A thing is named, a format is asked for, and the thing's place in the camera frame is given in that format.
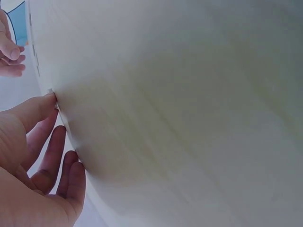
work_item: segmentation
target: palm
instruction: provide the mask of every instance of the palm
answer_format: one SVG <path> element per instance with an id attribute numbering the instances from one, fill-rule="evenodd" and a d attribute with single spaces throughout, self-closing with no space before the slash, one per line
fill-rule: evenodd
<path id="1" fill-rule="evenodd" d="M 27 175 L 54 127 L 58 114 L 54 104 L 54 96 L 41 97 L 0 113 L 0 179 L 4 182 L 0 201 L 1 204 L 16 201 L 4 208 L 10 217 L 7 220 L 14 220 L 4 226 L 32 226 L 33 223 L 35 226 L 72 226 L 81 212 L 85 173 L 75 152 L 69 151 L 64 157 L 56 195 L 48 194 L 56 182 L 62 158 L 66 133 L 63 126 L 54 129 L 38 172 L 31 178 Z"/>

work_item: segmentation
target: blue sticker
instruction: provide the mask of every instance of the blue sticker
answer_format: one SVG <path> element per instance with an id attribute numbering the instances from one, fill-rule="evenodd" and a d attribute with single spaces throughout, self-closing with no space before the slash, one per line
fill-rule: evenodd
<path id="1" fill-rule="evenodd" d="M 1 1 L 1 8 L 7 13 L 12 40 L 19 46 L 25 46 L 27 44 L 25 2 L 22 1 L 19 5 L 10 6 L 7 9 L 5 3 L 5 1 Z"/>

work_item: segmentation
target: human hand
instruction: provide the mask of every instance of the human hand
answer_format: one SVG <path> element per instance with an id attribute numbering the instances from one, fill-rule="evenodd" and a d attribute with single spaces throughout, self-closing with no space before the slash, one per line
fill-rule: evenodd
<path id="1" fill-rule="evenodd" d="M 25 55 L 20 55 L 24 47 L 17 46 L 11 39 L 5 12 L 0 9 L 0 76 L 20 77 L 25 70 L 21 64 Z"/>
<path id="2" fill-rule="evenodd" d="M 66 153 L 56 195 L 53 188 L 62 158 L 66 130 L 54 129 L 37 173 L 27 171 L 49 137 L 58 110 L 53 93 L 0 112 L 0 226 L 71 227 L 85 196 L 85 171 L 76 152 Z"/>

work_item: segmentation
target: fingertip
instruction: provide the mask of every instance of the fingertip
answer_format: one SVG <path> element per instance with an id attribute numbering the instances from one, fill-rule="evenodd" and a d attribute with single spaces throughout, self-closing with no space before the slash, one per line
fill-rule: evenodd
<path id="1" fill-rule="evenodd" d="M 77 153 L 73 150 L 70 150 L 70 151 L 66 152 L 63 162 L 72 165 L 73 163 L 78 162 L 78 160 L 79 160 L 79 158 L 78 158 Z"/>
<path id="2" fill-rule="evenodd" d="M 48 100 L 51 100 L 52 102 L 55 102 L 55 103 L 57 102 L 57 97 L 54 92 L 50 92 L 50 93 L 46 94 L 44 96 L 44 98 L 47 98 Z"/>
<path id="3" fill-rule="evenodd" d="M 21 52 L 20 52 L 20 49 L 19 48 L 15 48 L 11 51 L 10 53 L 10 59 L 12 60 L 17 60 L 20 56 Z"/>
<path id="4" fill-rule="evenodd" d="M 59 125 L 53 130 L 53 134 L 54 133 L 64 133 L 65 134 L 66 128 L 63 125 Z"/>
<path id="5" fill-rule="evenodd" d="M 21 69 L 21 71 L 24 71 L 26 69 L 26 66 L 25 65 L 20 65 L 20 69 Z"/>
<path id="6" fill-rule="evenodd" d="M 19 47 L 20 52 L 23 52 L 25 50 L 25 48 L 23 46 L 18 46 L 18 47 Z"/>

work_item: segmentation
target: curved white surface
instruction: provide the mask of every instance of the curved white surface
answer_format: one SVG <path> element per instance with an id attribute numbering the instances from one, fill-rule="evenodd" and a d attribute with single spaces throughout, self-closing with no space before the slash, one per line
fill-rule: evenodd
<path id="1" fill-rule="evenodd" d="M 301 1 L 29 2 L 109 227 L 303 225 Z"/>

